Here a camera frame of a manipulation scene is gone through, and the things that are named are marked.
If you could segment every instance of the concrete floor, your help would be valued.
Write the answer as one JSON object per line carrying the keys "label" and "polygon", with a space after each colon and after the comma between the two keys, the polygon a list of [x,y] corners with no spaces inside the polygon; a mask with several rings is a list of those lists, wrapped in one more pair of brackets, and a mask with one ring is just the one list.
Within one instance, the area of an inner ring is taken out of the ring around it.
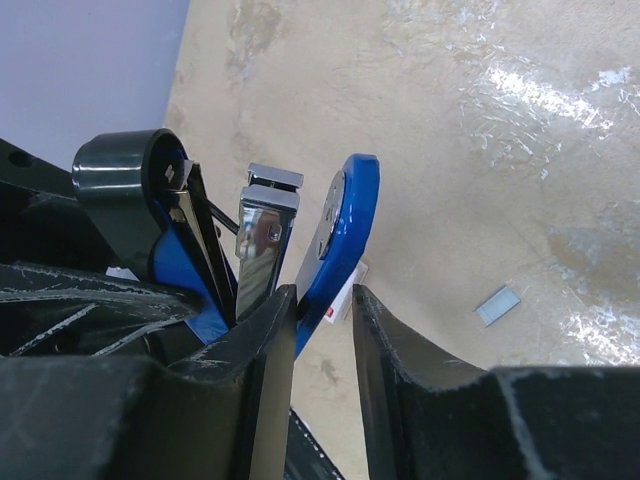
{"label": "concrete floor", "polygon": [[[637,364],[635,7],[192,0],[166,123],[229,213],[250,162],[305,175],[283,281],[336,170],[373,153],[366,283],[399,318],[485,368]],[[486,328],[474,309],[505,284],[522,302]],[[315,335],[292,402],[367,478],[350,320]]]}

